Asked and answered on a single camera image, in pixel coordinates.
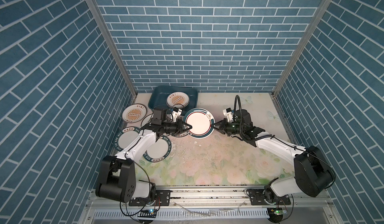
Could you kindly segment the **green lettered rim plate centre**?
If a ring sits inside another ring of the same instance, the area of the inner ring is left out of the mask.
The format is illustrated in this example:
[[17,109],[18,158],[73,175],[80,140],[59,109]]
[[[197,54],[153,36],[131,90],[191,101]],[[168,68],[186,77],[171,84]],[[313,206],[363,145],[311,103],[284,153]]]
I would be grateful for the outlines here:
[[172,142],[168,137],[160,138],[154,145],[148,148],[143,157],[151,163],[157,163],[167,158],[172,150]]

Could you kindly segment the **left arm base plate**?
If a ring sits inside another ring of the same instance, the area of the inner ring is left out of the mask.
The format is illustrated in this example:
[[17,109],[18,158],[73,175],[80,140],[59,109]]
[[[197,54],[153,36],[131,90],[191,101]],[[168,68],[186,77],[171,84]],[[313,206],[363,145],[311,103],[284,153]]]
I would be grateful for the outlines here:
[[130,207],[141,207],[144,204],[146,204],[147,206],[151,206],[153,204],[156,204],[157,206],[160,205],[161,207],[162,206],[169,206],[170,195],[171,195],[170,190],[153,189],[153,190],[151,190],[149,197],[132,198],[129,201],[129,206]]

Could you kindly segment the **orange sunburst plate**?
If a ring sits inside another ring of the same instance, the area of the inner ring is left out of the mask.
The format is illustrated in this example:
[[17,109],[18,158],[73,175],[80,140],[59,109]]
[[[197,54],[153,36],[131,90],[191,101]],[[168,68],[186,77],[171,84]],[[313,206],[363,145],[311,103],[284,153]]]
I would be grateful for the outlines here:
[[147,108],[143,104],[133,104],[122,112],[122,119],[126,123],[136,123],[144,119]]
[[166,104],[171,108],[183,109],[186,108],[189,102],[190,98],[184,92],[173,92],[166,99]]
[[182,138],[182,137],[186,137],[188,136],[189,134],[187,132],[184,132],[184,133],[180,133],[180,134],[175,134],[175,135],[172,135],[173,137],[176,137],[176,138]]

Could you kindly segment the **teal plastic bin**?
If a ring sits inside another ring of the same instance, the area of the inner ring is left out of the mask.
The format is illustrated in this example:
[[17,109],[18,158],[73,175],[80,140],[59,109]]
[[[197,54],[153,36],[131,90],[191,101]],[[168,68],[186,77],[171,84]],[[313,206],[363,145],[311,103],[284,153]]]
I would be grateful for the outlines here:
[[149,108],[154,110],[155,108],[171,108],[166,104],[167,97],[173,92],[184,92],[188,94],[190,98],[189,104],[186,108],[183,108],[183,112],[187,112],[193,108],[196,108],[198,101],[198,91],[195,88],[190,87],[177,87],[177,86],[158,86],[155,88],[149,100]]

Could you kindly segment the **white plate green flower outline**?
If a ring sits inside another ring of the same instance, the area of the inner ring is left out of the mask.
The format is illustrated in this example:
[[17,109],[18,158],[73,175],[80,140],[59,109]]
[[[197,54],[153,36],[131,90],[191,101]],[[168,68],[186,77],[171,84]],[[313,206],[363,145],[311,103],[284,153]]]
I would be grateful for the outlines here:
[[142,121],[141,121],[141,128],[143,128],[145,125],[149,124],[151,122],[151,119],[153,117],[152,114],[148,114]]

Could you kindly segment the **green striped rim plate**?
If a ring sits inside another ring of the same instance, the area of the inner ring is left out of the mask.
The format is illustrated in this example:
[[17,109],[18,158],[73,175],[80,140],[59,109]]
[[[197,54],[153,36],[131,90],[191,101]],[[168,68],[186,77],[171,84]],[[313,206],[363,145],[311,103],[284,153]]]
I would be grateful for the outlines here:
[[192,126],[192,129],[188,130],[187,133],[193,138],[207,138],[214,131],[212,127],[215,124],[214,116],[203,108],[189,110],[185,114],[183,121]]

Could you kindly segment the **green lettered rim plate left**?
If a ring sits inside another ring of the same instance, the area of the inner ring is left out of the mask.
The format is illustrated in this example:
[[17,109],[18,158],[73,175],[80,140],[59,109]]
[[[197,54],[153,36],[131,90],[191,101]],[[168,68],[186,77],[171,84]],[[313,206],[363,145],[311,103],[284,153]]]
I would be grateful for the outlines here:
[[138,127],[127,127],[121,130],[113,139],[113,145],[117,151],[122,151],[132,141],[138,137],[140,129]]

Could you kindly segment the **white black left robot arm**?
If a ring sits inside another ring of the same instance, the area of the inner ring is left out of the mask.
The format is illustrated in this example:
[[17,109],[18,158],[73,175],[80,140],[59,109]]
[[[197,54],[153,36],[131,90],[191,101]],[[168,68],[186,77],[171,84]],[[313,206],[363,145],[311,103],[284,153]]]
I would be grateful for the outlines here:
[[105,156],[100,164],[96,196],[120,203],[137,198],[153,202],[156,185],[149,180],[138,181],[136,166],[139,166],[138,161],[143,154],[164,134],[180,135],[193,128],[177,116],[180,113],[180,110],[174,111],[172,120],[168,121],[167,110],[156,108],[150,123],[140,128],[138,137],[114,156]]

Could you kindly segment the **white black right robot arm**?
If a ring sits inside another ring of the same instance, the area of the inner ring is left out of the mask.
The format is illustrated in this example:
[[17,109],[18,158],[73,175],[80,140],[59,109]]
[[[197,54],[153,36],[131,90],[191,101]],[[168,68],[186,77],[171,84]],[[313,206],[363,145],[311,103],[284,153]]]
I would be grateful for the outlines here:
[[334,169],[325,161],[322,151],[287,143],[266,130],[253,125],[250,114],[245,109],[224,110],[225,118],[211,127],[230,137],[238,138],[254,147],[266,150],[285,160],[294,167],[294,176],[275,178],[264,187],[267,203],[296,193],[316,197],[321,191],[331,187],[336,181]]

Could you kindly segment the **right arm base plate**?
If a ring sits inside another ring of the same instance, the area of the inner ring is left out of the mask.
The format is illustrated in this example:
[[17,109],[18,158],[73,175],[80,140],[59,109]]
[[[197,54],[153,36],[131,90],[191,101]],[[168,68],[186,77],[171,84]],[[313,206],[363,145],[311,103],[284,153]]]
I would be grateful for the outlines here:
[[288,195],[283,197],[278,197],[270,190],[262,190],[262,189],[247,189],[246,195],[249,197],[251,205],[290,205],[291,200]]

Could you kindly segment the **aluminium mounting rail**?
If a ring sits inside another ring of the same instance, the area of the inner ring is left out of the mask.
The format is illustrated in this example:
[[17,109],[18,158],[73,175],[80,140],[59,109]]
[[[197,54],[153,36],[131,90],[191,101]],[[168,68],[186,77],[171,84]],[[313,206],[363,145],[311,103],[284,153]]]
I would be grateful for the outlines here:
[[328,192],[316,198],[303,193],[288,195],[286,206],[252,206],[247,189],[261,186],[158,186],[170,190],[169,206],[152,205],[142,214],[130,207],[91,194],[80,224],[340,224],[342,218]]

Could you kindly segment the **green lettered rim plate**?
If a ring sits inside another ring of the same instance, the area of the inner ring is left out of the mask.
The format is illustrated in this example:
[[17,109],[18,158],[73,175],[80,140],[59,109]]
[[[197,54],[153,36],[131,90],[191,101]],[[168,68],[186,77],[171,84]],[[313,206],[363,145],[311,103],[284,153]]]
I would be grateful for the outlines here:
[[148,148],[143,157],[151,163],[157,163],[167,158],[172,150],[172,142],[168,137],[160,138],[154,145]]
[[127,127],[121,130],[113,139],[113,145],[117,151],[122,151],[132,141],[138,137],[140,129],[138,127]]

